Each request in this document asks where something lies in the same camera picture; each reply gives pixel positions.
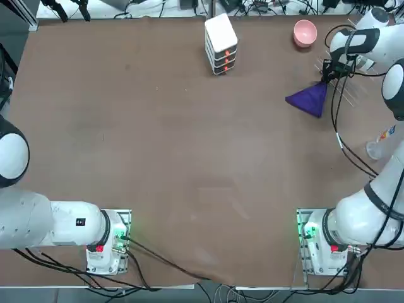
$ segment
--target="purple triangular object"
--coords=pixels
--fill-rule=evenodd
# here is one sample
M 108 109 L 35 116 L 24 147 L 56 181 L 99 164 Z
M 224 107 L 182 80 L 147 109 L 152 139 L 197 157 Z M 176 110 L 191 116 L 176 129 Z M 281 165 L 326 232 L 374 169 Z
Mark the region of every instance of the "purple triangular object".
M 319 82 L 305 88 L 294 95 L 285 98 L 286 102 L 298 109 L 320 118 L 323 113 L 323 105 L 326 100 L 327 83 Z

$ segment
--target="tabletop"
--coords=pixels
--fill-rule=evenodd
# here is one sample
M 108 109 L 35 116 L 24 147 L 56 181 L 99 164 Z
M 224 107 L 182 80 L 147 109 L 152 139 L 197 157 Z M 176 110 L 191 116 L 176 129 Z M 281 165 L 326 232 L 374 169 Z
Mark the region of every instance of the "tabletop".
M 32 156 L 18 186 L 130 208 L 137 241 L 212 280 L 303 286 L 301 270 L 294 278 L 296 209 L 335 206 L 368 178 L 339 149 L 330 100 L 320 119 L 285 101 L 319 80 L 323 39 L 347 22 L 310 17 L 318 40 L 300 51 L 292 42 L 298 19 L 233 19 L 239 46 L 225 76 L 213 76 L 205 56 L 204 18 L 42 22 L 27 40 L 9 113 Z M 365 157 L 365 142 L 393 116 L 379 80 L 350 83 L 362 93 L 353 106 L 343 101 L 340 134 Z M 85 268 L 83 247 L 46 251 Z M 194 282 L 135 254 L 150 285 Z M 11 251 L 0 255 L 8 273 L 0 285 L 82 285 Z M 401 257 L 372 253 L 360 287 L 404 288 Z M 116 278 L 139 282 L 134 267 Z

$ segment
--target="black cable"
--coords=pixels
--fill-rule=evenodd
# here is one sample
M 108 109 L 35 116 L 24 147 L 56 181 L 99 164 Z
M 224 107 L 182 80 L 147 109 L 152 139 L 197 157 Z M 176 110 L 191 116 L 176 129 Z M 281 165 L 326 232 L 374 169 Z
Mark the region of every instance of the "black cable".
M 127 5 L 125 5 L 124 12 L 123 12 L 123 13 L 116 14 L 116 15 L 114 16 L 114 19 L 116 19 L 117 17 L 120 17 L 120 16 L 125 16 L 125 17 L 126 17 L 126 15 L 129 14 L 129 13 L 127 12 L 128 7 L 129 7 L 130 5 L 132 5 L 132 4 L 134 4 L 134 3 L 135 3 L 135 0 L 130 0 L 130 1 L 127 3 Z
M 271 11 L 272 13 L 274 13 L 274 14 L 276 14 L 276 15 L 278 16 L 278 14 L 276 13 L 276 11 L 274 11 L 273 9 L 268 8 L 268 11 Z
M 324 38 L 324 45 L 329 49 L 330 46 L 327 45 L 327 38 L 328 36 L 330 36 L 330 33 L 334 30 L 336 30 L 337 28 L 341 28 L 341 27 L 349 27 L 349 28 L 353 28 L 354 30 L 356 29 L 353 25 L 351 24 L 341 24 L 341 25 L 337 25 L 336 27 L 333 27 L 331 30 L 329 30 L 329 32 L 327 33 L 326 37 Z
M 182 273 L 185 273 L 186 275 L 189 275 L 189 276 L 191 276 L 191 277 L 193 277 L 193 278 L 195 278 L 195 279 L 210 280 L 209 278 L 206 278 L 206 277 L 204 277 L 204 276 L 200 276 L 200 275 L 197 275 L 197 274 L 195 274 L 195 273 L 191 273 L 190 271 L 185 270 L 184 268 L 182 268 L 182 267 L 176 265 L 175 263 L 173 263 L 173 262 L 171 262 L 171 261 L 165 259 L 165 258 L 162 257 L 161 255 L 155 253 L 155 252 L 152 251 L 151 249 L 148 249 L 147 247 L 145 247 L 144 245 L 140 244 L 139 242 L 137 242 L 137 241 L 135 241 L 135 240 L 133 240 L 133 239 L 130 239 L 130 238 L 128 238 L 128 237 L 121 237 L 121 239 L 128 240 L 128 241 L 132 242 L 132 243 L 135 244 L 136 246 L 139 246 L 139 247 L 142 248 L 143 250 L 145 250 L 145 251 L 147 251 L 148 253 L 150 253 L 150 254 L 152 254 L 153 256 L 155 256 L 155 257 L 156 257 L 157 259 L 159 259 L 160 261 L 164 262 L 164 263 L 167 264 L 167 265 L 170 265 L 171 267 L 174 267 L 175 269 L 181 271 Z
M 30 254 L 34 256 L 33 259 L 30 258 L 30 257 L 28 257 L 28 256 L 27 256 L 26 254 L 24 254 L 23 252 L 19 251 L 18 249 L 13 249 L 13 250 L 14 250 L 16 253 L 18 253 L 20 256 L 22 256 L 23 258 L 25 258 L 25 259 L 27 259 L 27 260 L 29 260 L 29 261 L 31 261 L 31 262 L 37 264 L 37 265 L 43 266 L 43 267 L 51 268 L 51 269 L 54 269 L 54 270 L 57 270 L 57 271 L 60 271 L 60 272 L 68 272 L 68 273 L 72 273 L 72 274 L 76 274 L 76 273 L 77 273 L 77 274 L 86 275 L 86 276 L 89 276 L 89 277 L 90 277 L 90 276 L 97 276 L 97 277 L 99 277 L 99 278 L 106 278 L 105 276 L 100 276 L 100 275 L 96 275 L 96 274 L 91 274 L 91 273 L 83 272 L 83 271 L 80 271 L 80 270 L 77 270 L 77 271 L 76 271 L 76 268 L 74 268 L 74 267 L 72 267 L 72 266 L 63 265 L 63 264 L 61 264 L 60 262 L 57 262 L 56 260 L 52 259 L 50 256 L 46 255 L 45 253 L 41 253 L 41 254 L 44 255 L 44 256 L 46 256 L 47 258 L 53 260 L 53 261 L 55 262 L 55 264 L 60 264 L 62 269 L 58 268 L 57 266 L 55 266 L 55 268 L 54 268 L 53 266 L 49 266 L 49 265 L 48 265 L 48 263 L 49 263 L 48 261 L 43 260 L 43 259 L 41 259 L 41 258 L 35 256 L 34 254 L 32 254 L 32 252 L 30 252 Z M 83 280 L 85 284 L 87 284 L 87 285 L 89 285 L 90 287 L 92 287 L 92 288 L 86 288 L 86 290 L 88 290 L 88 291 L 90 291 L 90 292 L 93 292 L 93 293 L 95 293 L 95 294 L 101 295 L 102 297 L 107 297 L 107 298 L 109 298 L 110 300 L 116 299 L 116 298 L 126 297 L 126 296 L 128 296 L 128 295 L 133 294 L 134 292 L 137 292 L 137 291 L 143 289 L 143 288 L 139 288 L 139 287 L 131 287 L 131 289 L 129 289 L 127 292 L 125 292 L 125 294 L 122 293 L 122 292 L 120 292 L 120 293 L 118 293 L 118 294 L 116 294 L 116 295 L 107 295 L 107 294 L 103 294 L 103 293 L 97 292 L 97 291 L 96 291 L 97 288 L 93 287 L 91 284 L 89 284 L 88 281 L 86 281 L 86 280 L 83 279 L 82 277 L 79 276 L 79 278 L 80 278 L 80 280 Z M 127 284 L 127 283 L 125 283 L 125 282 L 120 282 L 120 281 L 117 281 L 117 280 L 114 280 L 114 279 L 112 279 L 112 281 L 113 281 L 113 282 L 119 282 L 119 283 L 125 284 L 125 285 Z M 118 289 L 117 289 L 117 290 L 109 290 L 109 289 L 103 288 L 103 287 L 101 287 L 101 286 L 100 286 L 100 288 L 101 288 L 102 290 L 104 290 L 104 291 L 107 291 L 107 292 L 116 292 L 116 291 L 118 291 Z
M 390 12 L 394 11 L 396 8 L 398 8 L 398 6 L 397 6 L 397 0 L 394 0 L 394 4 L 393 4 L 392 6 L 390 6 L 389 8 L 384 7 L 384 10 L 385 10 L 387 13 L 390 13 Z
M 205 295 L 207 296 L 209 303 L 212 303 L 212 299 L 210 298 L 208 292 L 203 288 L 203 286 L 198 282 L 197 285 L 201 288 L 201 290 L 205 293 Z
M 70 267 L 70 266 L 63 265 L 62 263 L 60 263 L 60 262 L 56 261 L 55 259 L 51 258 L 50 256 L 48 256 L 47 254 L 43 254 L 46 258 L 50 259 L 52 262 L 46 261 L 46 260 L 44 260 L 44 259 L 42 259 L 42 258 L 36 256 L 36 255 L 35 255 L 33 252 L 31 252 L 31 250 L 29 250 L 28 248 L 26 248 L 25 250 L 27 251 L 27 253 L 28 253 L 29 255 L 31 255 L 32 258 L 36 259 L 36 260 L 39 261 L 39 262 L 43 262 L 43 263 L 46 263 L 46 264 L 49 264 L 49 265 L 58 265 L 58 266 L 60 266 L 60 267 L 62 267 L 62 268 L 65 268 L 65 269 L 69 270 L 70 273 L 72 273 L 72 274 L 74 274 L 75 276 L 77 276 L 81 281 L 83 281 L 85 284 L 87 284 L 87 285 L 90 286 L 91 288 L 94 288 L 94 289 L 97 289 L 97 290 L 103 290 L 103 291 L 106 291 L 106 292 L 116 292 L 116 291 L 118 291 L 118 289 L 115 289 L 115 290 L 107 289 L 107 288 L 101 286 L 101 285 L 98 283 L 98 281 L 96 281 L 96 279 L 94 279 L 92 276 L 90 276 L 90 275 L 85 275 L 85 276 L 87 276 L 89 279 L 91 279 L 91 280 L 98 286 L 98 288 L 97 288 L 97 287 L 94 287 L 91 283 L 89 283 L 87 280 L 85 280 L 82 276 L 80 276 L 79 274 L 77 274 L 77 273 L 75 273 L 75 272 L 73 271 L 73 270 L 78 270 L 77 268 L 73 268 L 73 267 Z
M 296 1 L 305 4 L 305 5 L 306 5 L 306 9 L 307 9 L 307 8 L 310 8 L 310 9 L 312 10 L 313 14 L 314 14 L 314 15 L 316 14 L 316 10 L 310 5 L 309 0 L 307 0 L 307 1 L 296 0 Z
M 127 297 L 127 296 L 133 294 L 134 292 L 138 292 L 139 290 L 141 290 L 141 288 L 137 288 L 137 289 L 132 288 L 131 290 L 125 291 L 125 294 L 121 293 L 121 294 L 109 296 L 109 299 L 106 300 L 105 303 L 108 303 L 108 302 L 110 302 L 110 301 L 112 301 L 114 299 L 120 299 L 120 298 L 123 298 L 123 297 Z
M 164 6 L 165 6 L 165 0 L 163 0 L 163 4 L 162 4 L 162 10 L 160 11 L 160 14 L 159 14 L 159 18 L 161 18 L 162 17 L 162 14 L 163 14 L 163 10 L 164 10 Z
M 333 27 L 331 30 L 329 30 L 329 32 L 327 33 L 326 37 L 324 38 L 324 44 L 325 44 L 325 46 L 327 46 L 328 48 L 330 48 L 330 47 L 327 45 L 327 38 L 328 38 L 328 36 L 330 35 L 330 33 L 331 33 L 333 30 L 336 30 L 337 28 L 341 28 L 341 27 L 349 27 L 349 28 L 355 29 L 355 27 L 352 26 L 352 25 L 337 25 L 336 27 Z M 343 71 L 344 71 L 345 68 L 347 67 L 347 64 L 348 64 L 348 61 L 345 63 L 345 66 L 344 66 L 344 68 L 343 68 Z M 353 73 L 354 73 L 354 74 L 356 73 L 356 72 L 355 72 L 355 67 L 356 67 L 356 61 L 355 61 L 354 69 L 353 69 Z M 332 99 L 331 99 L 331 120 L 332 120 L 332 123 L 333 123 L 333 127 L 334 127 L 334 130 L 335 130 L 335 133 L 338 134 L 338 135 L 337 135 L 337 136 L 338 136 L 338 140 L 341 142 L 342 146 L 345 147 L 345 148 L 346 148 L 357 160 L 359 160 L 359 162 L 362 163 L 367 169 L 369 169 L 369 170 L 371 171 L 371 173 L 367 172 L 367 171 L 364 170 L 362 167 L 359 167 L 359 166 L 347 155 L 347 153 L 346 153 L 346 152 L 343 150 L 343 148 L 342 148 L 342 152 L 343 152 L 343 154 L 346 156 L 346 158 L 347 158 L 354 166 L 356 166 L 359 170 L 361 170 L 361 171 L 364 172 L 365 174 L 369 175 L 370 177 L 375 178 L 375 177 L 378 175 L 378 173 L 377 173 L 374 169 L 372 169 L 372 167 L 370 167 L 365 161 L 363 161 L 362 158 L 360 158 L 360 157 L 342 140 L 341 136 L 340 136 L 339 133 L 338 133 L 338 130 L 337 130 L 337 127 L 336 127 L 336 123 L 334 122 L 334 117 L 333 117 L 333 104 L 334 104 L 334 98 L 335 98 L 336 89 L 337 89 L 338 84 L 339 84 L 339 82 L 340 82 L 340 80 L 341 80 L 341 77 L 342 77 L 342 74 L 340 75 L 340 77 L 338 78 L 338 80 L 337 80 L 337 82 L 336 82 L 336 84 L 335 84 L 335 89 L 334 89 L 334 92 L 333 92 L 333 97 L 332 97 Z M 347 81 L 347 79 L 345 79 L 345 81 L 344 81 L 344 83 L 343 83 L 342 90 L 341 90 L 341 94 L 340 94 L 340 99 L 339 99 L 339 101 L 338 101 L 337 115 L 338 115 L 339 107 L 340 107 L 340 104 L 341 104 L 341 101 L 342 101 L 342 95 L 343 95 L 343 90 L 344 90 L 344 88 L 345 88 L 345 83 L 346 83 L 346 81 Z
M 252 4 L 255 6 L 255 8 L 257 9 L 259 15 L 261 16 L 261 12 L 259 11 L 259 8 L 257 7 L 257 4 L 255 4 L 254 0 L 252 1 Z
M 362 74 L 362 73 L 354 72 L 353 74 L 357 74 L 358 76 L 363 76 L 363 77 L 381 77 L 381 76 L 386 76 L 387 72 L 381 73 L 381 74 Z
M 111 281 L 111 282 L 115 282 L 115 283 L 118 283 L 118 284 L 122 284 L 122 285 L 125 285 L 125 286 L 143 289 L 143 288 L 141 288 L 141 287 L 139 287 L 139 286 L 135 286 L 135 285 L 133 285 L 133 284 L 130 284 L 130 283 L 127 283 L 127 282 L 124 282 L 124 281 L 119 281 L 119 280 L 115 280 L 115 279 L 113 279 L 113 278 L 109 278 L 108 276 L 97 275 L 97 274 L 95 274 L 95 273 L 88 273 L 88 272 L 86 272 L 86 271 L 77 270 L 76 268 L 73 269 L 72 266 L 66 266 L 66 267 L 69 268 L 69 269 L 61 268 L 60 266 L 56 266 L 56 265 L 53 265 L 53 266 L 52 266 L 52 265 L 46 264 L 45 262 L 42 262 L 42 261 L 40 262 L 40 261 L 37 261 L 37 260 L 35 260 L 35 259 L 33 259 L 33 258 L 27 256 L 26 254 L 24 254 L 23 252 L 21 252 L 19 249 L 13 249 L 13 251 L 16 252 L 17 254 L 19 254 L 19 255 L 20 255 L 21 257 L 23 257 L 24 259 L 27 259 L 28 261 L 30 261 L 30 262 L 32 262 L 32 263 L 34 263 L 34 264 L 36 264 L 36 265 L 40 265 L 40 266 L 43 266 L 43 267 L 46 267 L 46 268 L 50 268 L 50 269 L 52 269 L 52 270 L 60 271 L 60 272 L 63 272 L 63 273 L 72 273 L 72 271 L 73 271 L 73 272 L 75 272 L 75 273 L 77 273 L 77 274 L 80 274 L 80 275 L 96 276 L 96 277 L 98 277 L 98 278 L 101 278 L 101 279 L 104 279 L 104 280 L 108 280 L 108 281 Z
M 283 6 L 282 2 L 280 2 L 280 0 L 278 0 L 280 7 L 282 8 L 283 14 L 286 16 L 286 7 Z
M 239 5 L 239 9 L 235 12 L 234 16 L 237 16 L 239 11 L 242 11 L 244 13 L 246 12 L 246 2 L 247 0 L 244 0 L 244 2 L 241 5 Z
M 205 11 L 205 14 L 208 16 L 209 14 L 208 14 L 208 11 L 205 8 L 205 3 L 203 2 L 203 0 L 201 0 L 201 4 L 202 4 L 202 7 L 203 7 L 203 10 Z
M 336 93 L 336 89 L 338 87 L 338 84 L 341 80 L 342 74 L 340 75 L 340 77 L 338 78 L 337 82 L 335 83 L 335 89 L 333 92 L 333 96 L 331 98 L 331 121 L 335 130 L 335 133 L 337 134 L 337 139 L 339 140 L 339 142 L 341 142 L 342 146 L 341 146 L 341 151 L 342 153 L 345 155 L 345 157 L 349 160 L 349 162 L 351 162 L 351 164 L 353 164 L 355 167 L 357 167 L 359 170 L 361 170 L 362 172 L 364 172 L 365 174 L 369 175 L 372 178 L 375 178 L 377 176 L 377 172 L 372 169 L 366 162 L 364 162 L 349 146 L 347 146 L 347 144 L 342 140 L 339 132 L 338 132 L 338 128 L 336 125 L 336 121 L 334 120 L 334 99 L 335 99 L 335 93 Z M 340 99 L 338 101 L 338 110 L 340 108 L 340 104 L 342 102 L 342 96 L 343 96 L 343 91 L 345 89 L 345 84 L 348 80 L 348 77 L 345 77 L 345 80 L 343 82 L 343 85 L 341 87 L 341 94 L 340 94 Z M 364 164 L 372 173 L 364 170 L 362 167 L 360 167 L 358 164 L 356 164 L 346 153 L 346 151 L 343 149 L 343 147 L 345 147 L 356 159 L 358 159 L 362 164 Z
M 147 284 L 145 276 L 143 276 L 143 273 L 141 271 L 138 260 L 135 258 L 135 256 L 133 256 L 133 253 L 131 253 L 130 251 L 126 251 L 126 253 L 128 254 L 128 256 L 133 260 L 134 264 L 136 265 L 136 268 L 138 270 L 138 274 L 139 274 L 141 282 L 143 283 L 143 286 L 150 292 L 156 292 L 158 290 L 161 290 L 161 288 L 151 288 L 149 286 L 149 284 Z
M 282 303 L 286 303 L 286 301 L 288 301 L 294 294 L 296 294 L 296 292 L 291 292 L 286 298 L 284 298 Z
M 266 300 L 270 299 L 270 298 L 273 296 L 273 293 L 274 293 L 274 291 L 271 290 L 271 292 L 270 292 L 268 295 L 266 295 L 265 297 L 263 297 L 263 298 L 250 297 L 249 295 L 245 295 L 244 293 L 242 294 L 242 296 L 243 296 L 244 298 L 247 298 L 247 299 L 265 302 Z
M 357 5 L 356 4 L 354 4 L 353 5 L 353 8 L 349 11 L 349 13 L 347 13 L 347 15 L 350 15 L 353 11 L 354 11 L 354 9 L 357 7 Z

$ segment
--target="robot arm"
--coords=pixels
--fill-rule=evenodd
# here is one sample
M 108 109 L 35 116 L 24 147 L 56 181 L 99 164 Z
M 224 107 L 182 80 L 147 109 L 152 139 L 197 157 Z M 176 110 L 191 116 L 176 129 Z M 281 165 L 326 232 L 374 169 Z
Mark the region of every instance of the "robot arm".
M 0 115 L 0 249 L 86 246 L 87 270 L 125 272 L 128 244 L 121 236 L 129 230 L 120 214 L 82 201 L 49 201 L 15 188 L 29 159 L 24 135 Z
M 356 31 L 344 29 L 337 32 L 330 43 L 331 59 L 337 65 L 347 63 L 345 54 L 361 54 L 366 59 L 389 66 L 381 92 L 385 104 L 400 121 L 404 120 L 402 41 L 404 24 Z M 364 188 L 342 199 L 334 209 L 314 210 L 311 213 L 302 234 L 310 252 L 313 274 L 337 274 L 338 269 L 345 266 L 348 245 L 373 243 L 386 219 L 403 169 L 404 142 L 396 149 L 382 172 Z M 404 246 L 402 221 L 404 186 L 400 188 L 393 212 L 376 244 L 382 246 L 395 240 L 395 245 Z

